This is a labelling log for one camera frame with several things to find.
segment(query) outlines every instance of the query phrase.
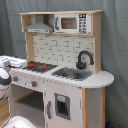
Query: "microwave window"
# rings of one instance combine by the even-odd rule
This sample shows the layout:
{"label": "microwave window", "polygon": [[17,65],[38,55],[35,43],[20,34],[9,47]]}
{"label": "microwave window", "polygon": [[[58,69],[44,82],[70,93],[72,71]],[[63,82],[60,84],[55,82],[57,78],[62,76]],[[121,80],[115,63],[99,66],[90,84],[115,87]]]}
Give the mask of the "microwave window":
{"label": "microwave window", "polygon": [[77,29],[76,18],[61,18],[62,29]]}

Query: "cabinet handle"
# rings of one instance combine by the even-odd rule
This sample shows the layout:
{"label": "cabinet handle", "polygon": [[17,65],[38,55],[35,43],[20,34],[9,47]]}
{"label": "cabinet handle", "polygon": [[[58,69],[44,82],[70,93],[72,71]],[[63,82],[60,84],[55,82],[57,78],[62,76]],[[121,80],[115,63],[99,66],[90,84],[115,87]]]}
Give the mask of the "cabinet handle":
{"label": "cabinet handle", "polygon": [[51,101],[49,101],[48,104],[47,104],[47,115],[48,115],[49,119],[51,119],[50,107],[51,107]]}
{"label": "cabinet handle", "polygon": [[57,27],[57,20],[58,20],[58,17],[55,17],[55,29],[59,30],[59,27]]}

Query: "stovetop burner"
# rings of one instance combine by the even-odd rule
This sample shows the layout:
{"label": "stovetop burner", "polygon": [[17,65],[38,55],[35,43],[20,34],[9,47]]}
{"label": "stovetop burner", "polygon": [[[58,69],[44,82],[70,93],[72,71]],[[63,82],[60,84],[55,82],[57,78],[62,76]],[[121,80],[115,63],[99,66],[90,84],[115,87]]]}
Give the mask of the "stovetop burner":
{"label": "stovetop burner", "polygon": [[45,64],[45,63],[31,61],[31,62],[28,62],[28,67],[26,67],[25,70],[44,73],[44,72],[46,72],[50,69],[53,69],[55,67],[57,67],[57,65]]}

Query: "wall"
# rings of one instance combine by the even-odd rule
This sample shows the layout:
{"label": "wall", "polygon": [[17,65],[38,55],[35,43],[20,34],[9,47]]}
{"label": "wall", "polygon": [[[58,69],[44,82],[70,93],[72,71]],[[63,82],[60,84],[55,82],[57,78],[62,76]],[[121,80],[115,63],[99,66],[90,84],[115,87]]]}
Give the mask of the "wall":
{"label": "wall", "polygon": [[[76,68],[81,51],[86,50],[94,55],[94,42],[94,38],[85,36],[34,35],[34,61]],[[81,60],[86,62],[86,70],[94,71],[87,55],[82,55]]]}
{"label": "wall", "polygon": [[128,121],[128,1],[127,0],[6,0],[12,41],[18,57],[25,58],[25,40],[20,15],[27,11],[70,11],[101,9],[102,69],[115,76],[106,88],[106,121],[127,128]]}
{"label": "wall", "polygon": [[6,4],[4,0],[0,0],[0,55],[12,55],[12,53]]}

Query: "oven door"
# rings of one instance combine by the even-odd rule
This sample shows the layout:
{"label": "oven door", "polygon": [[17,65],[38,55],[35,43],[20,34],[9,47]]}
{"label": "oven door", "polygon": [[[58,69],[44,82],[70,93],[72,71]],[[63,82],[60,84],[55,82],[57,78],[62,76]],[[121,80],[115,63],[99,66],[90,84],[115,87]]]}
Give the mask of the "oven door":
{"label": "oven door", "polygon": [[55,14],[55,32],[79,33],[79,14]]}

